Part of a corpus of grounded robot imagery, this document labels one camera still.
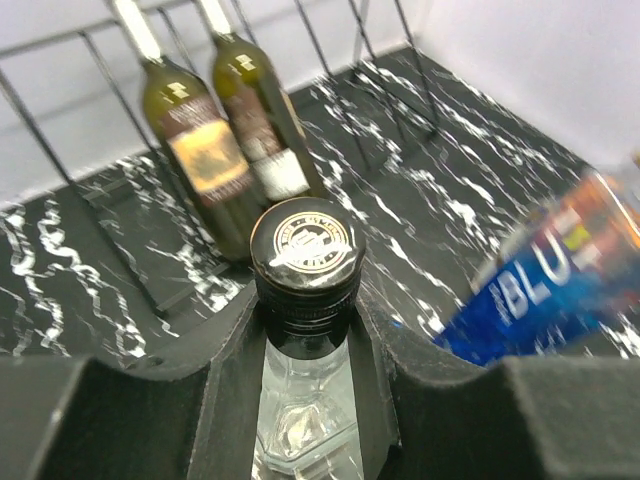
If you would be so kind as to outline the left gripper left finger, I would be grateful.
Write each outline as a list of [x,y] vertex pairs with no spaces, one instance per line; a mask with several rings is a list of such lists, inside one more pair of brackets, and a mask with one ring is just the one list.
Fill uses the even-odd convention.
[[247,479],[260,397],[253,288],[130,369],[1,361],[5,479]]

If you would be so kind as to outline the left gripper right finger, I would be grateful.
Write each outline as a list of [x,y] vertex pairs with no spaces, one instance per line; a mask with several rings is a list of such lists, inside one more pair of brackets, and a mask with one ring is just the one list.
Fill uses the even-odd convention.
[[635,479],[639,364],[506,357],[488,369],[396,327],[361,292],[349,334],[368,479]]

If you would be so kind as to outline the blue square glass bottle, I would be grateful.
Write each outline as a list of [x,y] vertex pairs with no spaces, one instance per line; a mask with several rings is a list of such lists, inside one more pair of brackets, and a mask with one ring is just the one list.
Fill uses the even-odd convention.
[[544,354],[639,306],[639,158],[535,209],[434,343],[480,366]]

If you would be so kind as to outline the clear square bottle orange label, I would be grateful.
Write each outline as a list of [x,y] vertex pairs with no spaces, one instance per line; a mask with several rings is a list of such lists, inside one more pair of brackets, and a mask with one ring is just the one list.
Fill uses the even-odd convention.
[[263,214],[250,251],[267,337],[256,460],[275,479],[361,479],[347,335],[365,238],[340,205],[299,197]]

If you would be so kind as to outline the dark green wine bottle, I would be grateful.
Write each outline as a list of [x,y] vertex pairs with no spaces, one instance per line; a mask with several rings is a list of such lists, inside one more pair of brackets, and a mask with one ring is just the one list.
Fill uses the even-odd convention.
[[273,204],[300,196],[326,198],[289,96],[257,45],[241,38],[218,1],[198,1],[216,47],[212,82],[253,173]]
[[250,235],[266,209],[236,138],[204,81],[170,60],[135,1],[108,1],[146,79],[144,117],[214,239],[232,262],[250,259]]

